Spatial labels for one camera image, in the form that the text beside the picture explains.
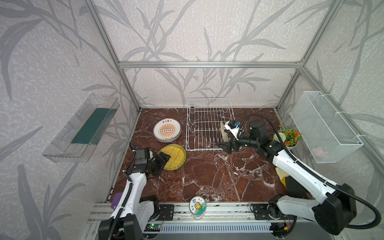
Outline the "tan woven plate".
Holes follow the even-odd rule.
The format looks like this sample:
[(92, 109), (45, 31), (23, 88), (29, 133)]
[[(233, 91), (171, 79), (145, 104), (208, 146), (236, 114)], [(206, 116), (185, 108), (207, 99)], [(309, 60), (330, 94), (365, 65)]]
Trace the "tan woven plate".
[(226, 132), (224, 122), (220, 122), (220, 131), (223, 138), (223, 142), (229, 142), (229, 136), (228, 136), (228, 133)]

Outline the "green woven plate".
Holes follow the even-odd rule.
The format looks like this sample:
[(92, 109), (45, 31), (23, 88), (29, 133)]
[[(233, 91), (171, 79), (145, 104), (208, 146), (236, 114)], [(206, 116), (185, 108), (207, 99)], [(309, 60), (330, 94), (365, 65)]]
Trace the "green woven plate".
[(170, 156), (169, 161), (164, 167), (167, 171), (179, 169), (187, 159), (186, 150), (181, 145), (170, 144), (163, 147), (159, 152), (163, 152), (164, 154)]

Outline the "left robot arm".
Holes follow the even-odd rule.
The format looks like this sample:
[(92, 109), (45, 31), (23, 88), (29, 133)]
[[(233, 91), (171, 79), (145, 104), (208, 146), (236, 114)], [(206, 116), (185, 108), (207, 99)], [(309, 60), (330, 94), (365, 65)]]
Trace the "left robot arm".
[(171, 156), (149, 148), (131, 149), (133, 159), (123, 170), (125, 189), (110, 218), (101, 221), (99, 240), (143, 240), (147, 223), (161, 213), (156, 196), (142, 197), (142, 192), (150, 177), (161, 175)]

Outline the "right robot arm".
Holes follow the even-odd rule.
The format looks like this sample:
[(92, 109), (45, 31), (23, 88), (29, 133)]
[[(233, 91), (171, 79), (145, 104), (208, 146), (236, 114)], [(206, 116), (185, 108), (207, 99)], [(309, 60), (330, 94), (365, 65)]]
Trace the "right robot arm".
[(313, 197), (312, 200), (299, 199), (287, 195), (277, 195), (269, 201), (270, 215), (278, 214), (302, 217), (318, 223), (326, 232), (338, 235), (356, 216), (356, 202), (328, 186), (327, 179), (321, 182), (307, 171), (300, 160), (285, 150), (280, 142), (271, 140), (267, 127), (262, 121), (252, 121), (249, 135), (239, 122), (229, 120), (220, 123), (223, 141), (218, 146), (231, 154), (242, 147), (254, 149), (259, 156), (286, 172)]

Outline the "potted artificial flower plant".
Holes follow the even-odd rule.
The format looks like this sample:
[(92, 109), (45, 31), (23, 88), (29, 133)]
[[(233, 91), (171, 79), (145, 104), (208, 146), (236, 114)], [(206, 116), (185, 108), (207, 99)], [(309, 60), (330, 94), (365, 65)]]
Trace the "potted artificial flower plant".
[(278, 130), (278, 133), (288, 150), (295, 148), (299, 140), (303, 138), (302, 134), (295, 129), (280, 129)]

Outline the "purple pink brush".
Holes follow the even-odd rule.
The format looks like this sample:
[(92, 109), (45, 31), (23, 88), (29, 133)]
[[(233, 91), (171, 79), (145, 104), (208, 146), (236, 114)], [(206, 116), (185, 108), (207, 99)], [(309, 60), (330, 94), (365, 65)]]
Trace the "purple pink brush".
[(116, 193), (112, 198), (111, 208), (113, 210), (116, 209), (116, 207), (119, 205), (120, 199), (122, 197), (123, 193)]

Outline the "left circuit board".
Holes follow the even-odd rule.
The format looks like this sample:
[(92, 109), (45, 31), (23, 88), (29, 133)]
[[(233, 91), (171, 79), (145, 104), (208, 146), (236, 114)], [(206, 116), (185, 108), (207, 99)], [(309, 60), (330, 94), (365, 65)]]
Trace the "left circuit board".
[(159, 233), (162, 230), (164, 222), (150, 222), (147, 223), (144, 234), (154, 234)]

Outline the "yellow black rubber glove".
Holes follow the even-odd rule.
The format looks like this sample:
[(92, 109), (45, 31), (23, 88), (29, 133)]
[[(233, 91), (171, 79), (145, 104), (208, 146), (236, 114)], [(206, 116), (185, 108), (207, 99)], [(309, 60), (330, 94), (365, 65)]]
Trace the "yellow black rubber glove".
[(292, 176), (290, 176), (288, 173), (286, 173), (280, 168), (276, 168), (276, 172), (290, 197), (300, 199), (312, 199), (311, 194)]

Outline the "green sponge mat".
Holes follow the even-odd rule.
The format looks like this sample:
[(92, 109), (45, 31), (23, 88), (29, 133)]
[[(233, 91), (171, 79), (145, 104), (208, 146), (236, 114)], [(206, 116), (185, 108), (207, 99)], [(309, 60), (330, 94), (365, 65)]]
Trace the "green sponge mat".
[(116, 109), (97, 108), (72, 139), (72, 144), (97, 145), (116, 114)]

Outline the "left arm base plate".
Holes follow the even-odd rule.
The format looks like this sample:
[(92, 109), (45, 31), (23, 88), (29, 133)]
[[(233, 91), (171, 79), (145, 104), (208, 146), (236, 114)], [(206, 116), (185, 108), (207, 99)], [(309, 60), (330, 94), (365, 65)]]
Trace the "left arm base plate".
[(156, 221), (172, 221), (174, 218), (174, 204), (160, 204), (160, 213)]

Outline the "white mesh wall basket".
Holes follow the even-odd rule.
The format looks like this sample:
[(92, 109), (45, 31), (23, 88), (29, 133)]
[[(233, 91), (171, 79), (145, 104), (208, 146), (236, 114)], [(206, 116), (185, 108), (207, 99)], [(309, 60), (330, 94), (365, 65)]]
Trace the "white mesh wall basket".
[(331, 164), (361, 148), (364, 143), (319, 91), (304, 91), (290, 113), (318, 164)]

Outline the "aluminium front rail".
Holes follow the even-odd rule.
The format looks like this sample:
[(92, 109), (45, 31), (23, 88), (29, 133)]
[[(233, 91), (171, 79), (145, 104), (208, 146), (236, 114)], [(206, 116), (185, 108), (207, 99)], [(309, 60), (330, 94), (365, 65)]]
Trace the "aluminium front rail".
[[(196, 220), (192, 217), (189, 210), (189, 203), (160, 203), (174, 204), (174, 218), (166, 223), (192, 223), (200, 222), (293, 222), (292, 220), (255, 220), (254, 214), (250, 210), (251, 204), (262, 204), (263, 202), (208, 202), (205, 215)], [(113, 210), (111, 204), (99, 203), (95, 204), (88, 217), (87, 224), (98, 224), (103, 220), (107, 220), (112, 215)]]

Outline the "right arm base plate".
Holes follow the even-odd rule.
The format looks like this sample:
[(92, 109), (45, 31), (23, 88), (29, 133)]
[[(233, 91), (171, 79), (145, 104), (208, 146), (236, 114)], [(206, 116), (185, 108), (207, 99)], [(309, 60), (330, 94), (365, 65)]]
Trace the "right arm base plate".
[(251, 204), (250, 210), (254, 214), (255, 220), (294, 220), (293, 215), (284, 215), (275, 205), (268, 203)]

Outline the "clear plastic wall shelf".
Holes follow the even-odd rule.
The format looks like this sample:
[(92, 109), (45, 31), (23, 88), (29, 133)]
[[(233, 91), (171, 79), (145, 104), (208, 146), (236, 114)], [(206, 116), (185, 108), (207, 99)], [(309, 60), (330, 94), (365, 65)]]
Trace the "clear plastic wall shelf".
[(117, 97), (90, 94), (63, 129), (45, 148), (42, 155), (55, 163), (87, 163), (97, 145), (72, 144), (71, 141), (97, 108), (116, 109)]

